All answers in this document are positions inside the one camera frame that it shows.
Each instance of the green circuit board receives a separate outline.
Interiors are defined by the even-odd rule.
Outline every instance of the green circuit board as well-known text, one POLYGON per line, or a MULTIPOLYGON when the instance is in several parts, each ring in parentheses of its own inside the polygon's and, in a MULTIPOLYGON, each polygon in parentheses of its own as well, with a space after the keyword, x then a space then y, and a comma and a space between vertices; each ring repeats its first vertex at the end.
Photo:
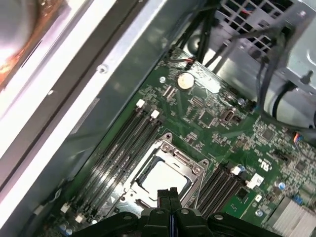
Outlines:
POLYGON ((259 187, 246 189, 244 197, 234 196, 223 211, 262 226, 283 196, 299 193, 304 205, 314 205, 315 149, 307 143, 299 144, 309 157, 306 159, 295 148, 290 131, 262 121, 251 101, 199 63, 187 71, 195 78, 193 87, 182 90, 177 78, 184 72, 185 65, 163 61, 157 65, 77 175, 67 195, 74 194, 136 102, 142 99, 165 116, 156 138, 171 132, 176 147, 195 161, 210 161, 205 179, 223 161, 243 166, 248 180, 254 174, 264 177, 259 187), (225 120, 230 111, 233 115, 225 120), (277 181, 286 184, 283 191, 275 186, 277 181), (262 197, 259 201, 256 200, 258 195, 262 197), (263 211, 260 217, 256 215, 258 209, 263 211))

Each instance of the capacitor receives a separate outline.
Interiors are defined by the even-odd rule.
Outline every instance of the capacitor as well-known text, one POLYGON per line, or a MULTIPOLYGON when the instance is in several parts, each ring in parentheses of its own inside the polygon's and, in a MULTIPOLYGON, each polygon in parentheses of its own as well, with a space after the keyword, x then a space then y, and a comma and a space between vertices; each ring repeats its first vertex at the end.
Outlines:
POLYGON ((67 229, 67 226, 65 224, 61 224, 59 226, 59 228, 62 230, 62 231, 65 231, 67 229))
POLYGON ((194 86, 195 78, 190 73, 181 73, 177 78, 178 87, 181 90, 189 90, 194 86))
POLYGON ((285 183, 284 182, 280 182, 280 181, 275 181, 275 186, 278 187, 280 190, 284 190, 285 189, 285 183))
POLYGON ((263 216, 263 211, 260 210, 260 209, 258 209, 258 210, 256 210, 255 214, 256 214, 256 216, 258 216, 258 217, 262 217, 262 216, 263 216))
POLYGON ((71 236, 73 234, 73 231, 71 229, 66 229, 65 233, 66 235, 71 236))
POLYGON ((239 164, 239 165, 237 165, 237 166, 240 168, 240 171, 241 171, 241 172, 246 171, 246 168, 245 168, 242 164, 239 164))
POLYGON ((237 100, 237 103, 238 103, 240 106, 242 106, 242 105, 245 104, 245 99, 239 98, 239 99, 237 100))

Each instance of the ram slot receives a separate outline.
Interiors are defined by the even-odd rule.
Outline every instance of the ram slot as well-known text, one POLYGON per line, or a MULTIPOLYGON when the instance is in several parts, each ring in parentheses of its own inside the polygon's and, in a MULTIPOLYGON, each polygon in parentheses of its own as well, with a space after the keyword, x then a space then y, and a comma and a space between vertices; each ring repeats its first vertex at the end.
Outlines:
POLYGON ((106 189, 108 182, 115 177, 115 175, 119 172, 119 170, 126 166, 126 164, 129 162, 129 154, 134 149, 137 142, 141 139, 142 135, 144 134, 144 131, 148 129, 148 127, 151 124, 151 120, 149 118, 146 118, 141 125, 136 129, 135 134, 133 136, 128 137, 128 141, 126 142, 126 145, 123 147, 121 152, 117 152, 115 155, 115 161, 112 163, 112 169, 110 169, 106 173, 105 180, 101 183, 101 185, 97 188, 96 191, 93 192, 93 198, 87 201, 87 204, 84 207, 85 212, 90 212, 91 206, 94 205, 95 201, 100 198, 100 196, 103 196, 103 192, 106 189))
POLYGON ((145 121, 146 117, 144 117, 144 114, 138 114, 137 118, 135 119, 135 123, 132 124, 132 127, 129 130, 126 130, 126 133, 124 133, 120 137, 118 142, 114 145, 114 147, 110 149, 108 155, 103 160, 99 171, 95 175, 95 178, 91 182, 88 182, 84 189, 81 191, 82 196, 80 198, 80 201, 78 201, 78 206, 82 208, 82 205, 84 205, 85 202, 95 197, 95 193, 98 190, 98 187, 102 185, 100 181, 109 171, 109 169, 111 169, 113 164, 119 160, 118 156, 122 153, 124 149, 128 148, 128 144, 133 138, 135 131, 138 131, 145 121))
POLYGON ((120 139, 124 137, 124 134, 126 133, 126 131, 133 130, 133 126, 135 125, 136 121, 139 119, 140 113, 141 113, 141 110, 139 108, 135 108, 133 113, 131 113, 127 121, 124 123, 124 126, 119 130, 115 138, 111 141, 110 145, 100 155, 98 161, 92 167, 89 175, 85 178, 84 182, 78 189, 78 192, 75 195, 76 197, 75 202, 77 202, 81 198, 83 194, 82 190, 86 188, 87 184, 93 182, 97 178, 99 172, 101 172, 98 170, 100 170, 100 166, 104 162, 104 158, 110 153, 110 151, 112 151, 115 148, 116 144, 119 143, 120 139))
POLYGON ((202 217, 208 218, 209 215, 221 211, 243 185, 244 181, 232 174, 226 164, 219 164, 203 186, 197 201, 197 209, 202 217))
POLYGON ((126 176, 128 172, 132 171, 132 167, 134 166, 139 155, 148 147, 150 143, 152 143, 152 140, 156 136, 159 126, 160 122, 155 122, 151 124, 149 131, 144 131, 142 135, 143 139, 137 145, 135 145, 135 150, 128 155, 128 162, 119 171, 115 181, 109 186, 109 188, 106 190, 106 192, 102 195, 97 204, 94 206, 93 211, 91 212, 92 215, 95 215, 98 212, 99 208, 104 205, 108 198, 110 198, 112 192, 115 190, 117 185, 122 181, 123 177, 126 176))

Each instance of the screw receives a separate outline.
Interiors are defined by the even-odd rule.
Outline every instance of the screw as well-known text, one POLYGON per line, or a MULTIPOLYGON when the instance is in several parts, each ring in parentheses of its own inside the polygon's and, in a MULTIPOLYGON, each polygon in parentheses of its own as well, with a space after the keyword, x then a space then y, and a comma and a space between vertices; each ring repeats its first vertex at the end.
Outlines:
POLYGON ((199 173, 200 171, 201 171, 201 169, 200 169, 199 167, 197 167, 197 166, 194 166, 194 167, 193 167, 193 172, 194 172, 195 174, 199 173))
POLYGON ((166 78, 165 78, 165 77, 159 78, 159 82, 160 82, 160 83, 165 83, 165 82, 166 82, 166 78))
POLYGON ((104 73, 107 73, 108 72, 108 67, 107 65, 105 64, 101 64, 97 67, 97 72, 98 73, 101 73, 101 74, 104 74, 104 73))
POLYGON ((189 211, 188 211, 187 209, 182 209, 182 210, 181 210, 181 213, 182 213, 182 214, 188 214, 189 211))
POLYGON ((128 221, 128 220, 131 220, 132 217, 131 217, 131 216, 124 216, 123 219, 126 220, 126 221, 128 221))
POLYGON ((300 11, 300 12, 298 13, 298 15, 299 15, 300 17, 304 17, 304 16, 306 16, 306 11, 300 11))
POLYGON ((222 215, 215 215, 214 218, 219 221, 222 221, 224 219, 222 215))
POLYGON ((164 145, 164 146, 162 147, 162 150, 163 150, 164 152, 169 151, 169 149, 170 149, 170 147, 169 147, 168 145, 164 145))
POLYGON ((258 217, 262 217, 262 216, 263 216, 263 211, 260 210, 260 209, 258 209, 258 210, 256 210, 255 214, 256 214, 256 216, 258 216, 258 217))

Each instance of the metal grille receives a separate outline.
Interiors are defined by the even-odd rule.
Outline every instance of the metal grille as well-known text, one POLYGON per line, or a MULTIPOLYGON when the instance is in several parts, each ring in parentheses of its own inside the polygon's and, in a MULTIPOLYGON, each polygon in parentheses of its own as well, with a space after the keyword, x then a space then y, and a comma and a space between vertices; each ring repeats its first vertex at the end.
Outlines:
MULTIPOLYGON (((223 0, 219 9, 224 14, 224 21, 229 27, 239 34, 248 33, 254 28, 265 28, 268 22, 279 18, 293 5, 289 0, 223 0), (259 23, 252 24, 254 17, 260 17, 259 23)), ((262 53, 267 53, 271 46, 271 39, 267 36, 251 38, 253 43, 262 53)))

